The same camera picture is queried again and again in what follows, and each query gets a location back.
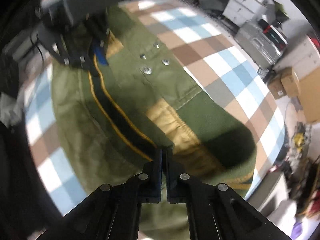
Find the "green and mustard varsity jacket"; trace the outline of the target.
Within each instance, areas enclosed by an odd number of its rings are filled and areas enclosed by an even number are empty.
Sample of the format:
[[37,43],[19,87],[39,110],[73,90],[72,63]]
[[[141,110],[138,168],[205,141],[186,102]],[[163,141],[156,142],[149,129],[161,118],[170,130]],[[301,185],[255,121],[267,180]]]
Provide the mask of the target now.
[[[85,191],[124,183],[154,160],[158,148],[172,150],[187,174],[232,188],[231,179],[255,166],[252,132],[215,103],[124,5],[106,12],[109,66],[97,63],[91,51],[97,76],[53,65],[58,137]],[[85,48],[91,42],[83,26],[72,37]]]

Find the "checkered bed sheet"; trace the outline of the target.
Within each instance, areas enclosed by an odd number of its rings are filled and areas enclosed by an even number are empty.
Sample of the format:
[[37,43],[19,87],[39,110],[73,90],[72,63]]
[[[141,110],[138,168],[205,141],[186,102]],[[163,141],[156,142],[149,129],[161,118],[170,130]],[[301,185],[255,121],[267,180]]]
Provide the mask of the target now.
[[[180,60],[183,69],[210,98],[246,125],[257,144],[255,167],[234,189],[249,198],[274,163],[284,142],[284,118],[257,68],[222,25],[180,0],[140,0],[124,7]],[[33,58],[33,77],[24,93],[31,155],[42,183],[60,215],[85,192],[57,137],[51,98],[52,62],[48,52]]]

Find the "lower cardboard box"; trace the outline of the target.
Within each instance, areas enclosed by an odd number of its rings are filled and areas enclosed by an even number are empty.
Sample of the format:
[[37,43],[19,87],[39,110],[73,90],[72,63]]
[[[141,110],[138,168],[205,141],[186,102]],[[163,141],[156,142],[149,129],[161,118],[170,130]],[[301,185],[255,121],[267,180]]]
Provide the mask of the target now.
[[279,75],[274,77],[272,80],[268,81],[267,87],[268,87],[270,93],[272,94],[272,96],[276,100],[287,95],[286,90],[285,90],[283,84],[281,83],[281,78]]

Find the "cardboard box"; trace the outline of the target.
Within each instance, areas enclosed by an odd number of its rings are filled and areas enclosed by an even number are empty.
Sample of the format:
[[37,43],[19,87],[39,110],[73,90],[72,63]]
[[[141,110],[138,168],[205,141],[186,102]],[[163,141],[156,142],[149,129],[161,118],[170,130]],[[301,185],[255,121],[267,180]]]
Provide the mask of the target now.
[[283,69],[280,80],[289,98],[294,98],[300,95],[300,82],[292,67]]
[[272,80],[268,81],[267,87],[268,87],[270,93],[272,94],[272,96],[276,100],[287,95],[286,90],[285,90],[283,84],[281,83],[281,78],[279,75],[274,77]]

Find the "upper cardboard box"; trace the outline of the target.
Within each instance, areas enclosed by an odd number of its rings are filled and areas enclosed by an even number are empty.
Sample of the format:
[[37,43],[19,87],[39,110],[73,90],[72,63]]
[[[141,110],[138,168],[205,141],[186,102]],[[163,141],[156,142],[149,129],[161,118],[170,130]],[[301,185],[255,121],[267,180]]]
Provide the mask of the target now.
[[300,82],[292,67],[283,69],[280,80],[289,98],[294,98],[300,95]]

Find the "silver aluminium suitcase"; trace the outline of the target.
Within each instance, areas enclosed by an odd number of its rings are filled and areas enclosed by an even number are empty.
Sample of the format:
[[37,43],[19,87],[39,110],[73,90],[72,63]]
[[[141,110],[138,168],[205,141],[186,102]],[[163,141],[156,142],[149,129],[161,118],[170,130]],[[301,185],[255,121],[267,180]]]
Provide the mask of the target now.
[[244,23],[234,39],[261,69],[274,66],[283,54],[264,35],[262,28],[255,21]]

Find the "white drawer desk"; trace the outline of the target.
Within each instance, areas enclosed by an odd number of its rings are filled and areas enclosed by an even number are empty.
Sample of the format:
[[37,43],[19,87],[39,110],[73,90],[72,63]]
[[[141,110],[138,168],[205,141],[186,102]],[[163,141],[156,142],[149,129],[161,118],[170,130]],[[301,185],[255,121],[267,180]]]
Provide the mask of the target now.
[[259,16],[266,9],[267,0],[228,0],[222,15],[241,27]]

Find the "black red shoe box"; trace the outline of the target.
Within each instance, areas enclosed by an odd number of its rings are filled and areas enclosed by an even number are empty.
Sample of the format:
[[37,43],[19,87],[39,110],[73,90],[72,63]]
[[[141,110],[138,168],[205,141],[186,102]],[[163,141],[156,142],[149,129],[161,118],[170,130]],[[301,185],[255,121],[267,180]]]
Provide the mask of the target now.
[[264,35],[277,47],[280,52],[283,52],[287,47],[287,38],[273,25],[268,24],[265,20],[260,19],[258,24],[263,30]]

